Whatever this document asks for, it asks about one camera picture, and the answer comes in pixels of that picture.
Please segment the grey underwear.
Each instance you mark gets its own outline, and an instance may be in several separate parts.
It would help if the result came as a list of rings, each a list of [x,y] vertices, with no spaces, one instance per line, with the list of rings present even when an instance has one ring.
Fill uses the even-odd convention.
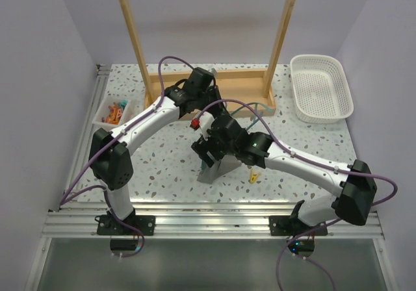
[[[239,168],[242,162],[234,156],[226,155],[221,160],[216,161],[211,167],[202,161],[201,170],[198,174],[197,181],[204,184],[212,184],[217,178]]]

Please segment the yellow clothespin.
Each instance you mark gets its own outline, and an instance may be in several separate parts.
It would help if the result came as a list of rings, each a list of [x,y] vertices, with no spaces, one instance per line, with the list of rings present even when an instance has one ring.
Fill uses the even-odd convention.
[[[258,178],[262,174],[261,171],[254,170],[253,168],[250,170],[250,176],[249,176],[249,183],[254,184],[257,182]]]

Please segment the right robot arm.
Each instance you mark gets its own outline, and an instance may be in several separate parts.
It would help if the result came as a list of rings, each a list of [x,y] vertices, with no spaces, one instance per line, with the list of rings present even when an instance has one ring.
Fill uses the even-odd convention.
[[[205,112],[190,126],[201,132],[191,148],[208,167],[230,155],[248,166],[289,173],[327,192],[295,204],[291,215],[278,222],[287,234],[304,234],[335,219],[358,226],[366,224],[377,186],[365,162],[346,164],[302,153],[275,143],[267,133],[249,133],[228,114],[214,118]]]

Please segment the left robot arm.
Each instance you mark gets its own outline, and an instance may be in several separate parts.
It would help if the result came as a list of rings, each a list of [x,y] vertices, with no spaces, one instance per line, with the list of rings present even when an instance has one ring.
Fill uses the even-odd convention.
[[[107,192],[108,206],[115,216],[112,226],[120,234],[135,226],[127,184],[133,176],[131,156],[155,133],[196,110],[220,99],[215,75],[196,67],[183,83],[163,90],[157,100],[128,122],[110,131],[98,129],[92,137],[88,164]]]

